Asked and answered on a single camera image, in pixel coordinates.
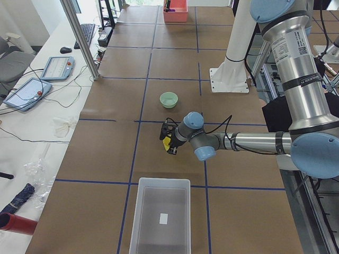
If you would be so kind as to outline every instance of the white desk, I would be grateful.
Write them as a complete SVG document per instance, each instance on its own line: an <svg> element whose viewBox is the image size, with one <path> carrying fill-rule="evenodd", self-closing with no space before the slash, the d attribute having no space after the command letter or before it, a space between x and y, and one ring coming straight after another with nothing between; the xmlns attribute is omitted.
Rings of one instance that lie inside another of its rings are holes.
<svg viewBox="0 0 339 254"><path fill-rule="evenodd" d="M93 23L93 18L90 20L79 17L82 23ZM90 50L95 56L99 45L97 39L99 35L97 29L92 39ZM42 47L38 55L33 60L31 67L33 69L41 69L45 67L47 60L51 56L73 56L75 59L75 66L70 77L63 82L52 83L53 90L65 86L72 79L74 79L81 71L86 62L82 56L81 51L74 50L68 54L60 54L59 50L63 46L73 48L75 37L70 28L68 20L64 20L53 32L51 37ZM36 77L32 72L22 77L16 84L15 88L21 86L25 81L31 77ZM57 138L53 134L53 118L74 117L78 120L80 111L82 110L88 93L90 92L93 78L91 77L88 68L76 79L77 83L82 87L79 98L69 108L63 108L56 102L41 100L34 108L27 112L16 111L9 114L0 115L0 120L3 121L0 127L4 130L16 134L22 139L29 140L50 140L50 141L69 141L73 134L73 129L70 129L66 137ZM49 99L55 99L63 105L69 105L77 96L79 87L72 82L67 87L48 96ZM4 104L0 106L0 114L7 110ZM0 130L0 171L14 175L14 179L8 180L0 178L0 210L2 210L16 194L18 194L26 183L29 183L29 177L25 173L24 165L30 162L36 162L41 158L41 154L47 147L47 143L38 142L23 142L13 137L2 130ZM65 155L68 144L51 143L44 158L46 162L46 180L53 180L57 174L60 164ZM19 216L38 220L41 215L41 210L35 208L36 202L29 199L16 213ZM0 253L22 254L25 253L31 236L18 233L0 231Z"/></svg>

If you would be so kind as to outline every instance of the blue and white device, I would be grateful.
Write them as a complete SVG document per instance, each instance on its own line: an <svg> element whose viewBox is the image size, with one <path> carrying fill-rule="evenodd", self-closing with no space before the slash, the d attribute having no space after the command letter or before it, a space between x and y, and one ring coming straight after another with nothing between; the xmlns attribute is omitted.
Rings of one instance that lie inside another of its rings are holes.
<svg viewBox="0 0 339 254"><path fill-rule="evenodd" d="M38 80L37 78L29 79L25 84L18 88L12 94L9 94L4 103L20 111L27 111L34 107L52 88L52 84Z"/></svg>
<svg viewBox="0 0 339 254"><path fill-rule="evenodd" d="M40 78L46 81L66 80L71 74L73 66L73 57L50 57Z"/></svg>

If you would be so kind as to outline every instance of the keyboard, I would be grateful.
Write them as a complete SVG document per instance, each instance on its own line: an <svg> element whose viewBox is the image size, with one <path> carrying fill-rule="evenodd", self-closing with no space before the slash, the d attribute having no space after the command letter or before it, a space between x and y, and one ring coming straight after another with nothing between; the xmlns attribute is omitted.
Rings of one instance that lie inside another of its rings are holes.
<svg viewBox="0 0 339 254"><path fill-rule="evenodd" d="M92 36L95 30L95 24L81 24L81 30L83 31L87 45L89 46L92 41ZM80 48L79 43L76 41L74 44L74 49L79 48Z"/></svg>

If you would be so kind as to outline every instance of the computer mouse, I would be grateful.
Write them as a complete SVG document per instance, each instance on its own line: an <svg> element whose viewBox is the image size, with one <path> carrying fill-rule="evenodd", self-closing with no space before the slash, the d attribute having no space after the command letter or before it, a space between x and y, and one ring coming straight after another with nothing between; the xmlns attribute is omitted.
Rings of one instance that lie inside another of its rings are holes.
<svg viewBox="0 0 339 254"><path fill-rule="evenodd" d="M69 47L62 47L60 49L61 54L66 54L66 53L71 53L71 52L72 52L72 48L69 48Z"/></svg>

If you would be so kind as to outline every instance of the bowl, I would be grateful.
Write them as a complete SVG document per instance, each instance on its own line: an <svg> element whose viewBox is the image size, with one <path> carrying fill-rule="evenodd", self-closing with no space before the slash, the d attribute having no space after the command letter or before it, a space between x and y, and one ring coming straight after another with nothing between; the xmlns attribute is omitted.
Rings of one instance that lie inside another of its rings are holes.
<svg viewBox="0 0 339 254"><path fill-rule="evenodd" d="M178 96L172 92L165 92L160 96L160 102L165 108L175 107L178 102Z"/></svg>

